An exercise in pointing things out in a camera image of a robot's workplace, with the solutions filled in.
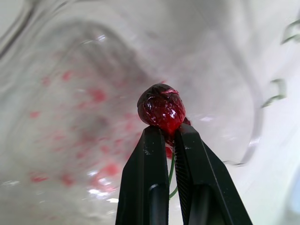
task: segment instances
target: clear plastic container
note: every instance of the clear plastic container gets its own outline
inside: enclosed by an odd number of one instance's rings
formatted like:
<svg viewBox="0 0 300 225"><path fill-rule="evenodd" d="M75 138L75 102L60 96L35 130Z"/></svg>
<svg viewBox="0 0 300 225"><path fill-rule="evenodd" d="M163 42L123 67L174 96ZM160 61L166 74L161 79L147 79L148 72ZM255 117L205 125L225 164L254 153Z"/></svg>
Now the clear plastic container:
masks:
<svg viewBox="0 0 300 225"><path fill-rule="evenodd" d="M155 83L179 91L188 119L223 161L251 158L259 89L193 2L25 5L0 55L5 224L114 224L121 171L146 127L136 103ZM173 201L170 217L179 214Z"/></svg>

